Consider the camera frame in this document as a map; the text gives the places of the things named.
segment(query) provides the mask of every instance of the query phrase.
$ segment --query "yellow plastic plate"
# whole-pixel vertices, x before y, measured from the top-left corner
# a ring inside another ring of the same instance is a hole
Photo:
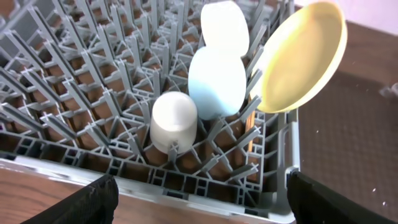
[[[341,9],[317,2],[291,15],[271,35],[254,66],[262,77],[250,92],[258,109],[278,113],[311,100],[330,80],[343,57],[347,27]]]

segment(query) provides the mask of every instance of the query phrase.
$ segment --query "white cup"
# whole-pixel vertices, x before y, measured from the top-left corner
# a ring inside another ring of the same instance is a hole
[[[154,103],[150,139],[161,152],[178,143],[178,153],[188,151],[197,135],[198,112],[192,99],[179,91],[161,95]]]

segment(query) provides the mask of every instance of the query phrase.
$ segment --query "light blue cup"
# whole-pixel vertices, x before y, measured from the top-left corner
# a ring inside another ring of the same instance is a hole
[[[236,114],[246,92],[242,60],[212,47],[202,47],[192,58],[188,90],[199,118],[211,120]]]

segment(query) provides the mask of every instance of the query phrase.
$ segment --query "wooden table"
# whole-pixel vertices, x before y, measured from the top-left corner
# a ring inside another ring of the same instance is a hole
[[[0,169],[0,220],[23,222],[80,189],[80,186]],[[120,223],[236,223],[224,218],[165,207],[121,195],[114,213]]]

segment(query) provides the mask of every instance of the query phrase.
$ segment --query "gray plastic dish rack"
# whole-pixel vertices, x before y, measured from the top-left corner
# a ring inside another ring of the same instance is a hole
[[[243,58],[248,95],[260,75],[250,77],[262,46],[294,3],[236,3],[250,29]],[[256,110],[255,127],[245,132],[257,96],[234,116],[199,121],[186,153],[173,147],[166,155],[150,142],[154,100],[165,91],[187,92],[190,61],[205,44],[202,6],[21,4],[0,27],[0,168],[79,185],[112,174],[123,195],[248,223],[292,222],[286,181],[300,169],[297,110]]]

